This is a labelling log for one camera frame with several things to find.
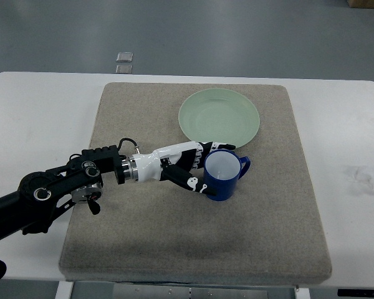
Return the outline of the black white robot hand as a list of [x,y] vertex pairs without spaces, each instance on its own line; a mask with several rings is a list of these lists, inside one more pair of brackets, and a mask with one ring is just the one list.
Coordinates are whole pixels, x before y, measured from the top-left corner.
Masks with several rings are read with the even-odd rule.
[[137,144],[134,148],[134,154],[122,158],[119,184],[127,180],[171,181],[183,189],[207,196],[217,195],[218,190],[194,176],[192,170],[203,168],[205,159],[213,151],[236,149],[234,145],[214,141],[188,141],[158,148],[149,154],[141,154]]

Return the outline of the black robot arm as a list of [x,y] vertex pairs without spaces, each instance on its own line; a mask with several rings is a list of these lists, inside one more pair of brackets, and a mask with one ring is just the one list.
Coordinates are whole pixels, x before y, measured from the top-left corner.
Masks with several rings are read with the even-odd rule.
[[46,233],[52,223],[78,202],[93,215],[100,213],[105,173],[114,173],[119,184],[137,180],[137,156],[120,154],[120,145],[84,149],[64,166],[24,176],[16,191],[0,197],[0,240],[17,231]]

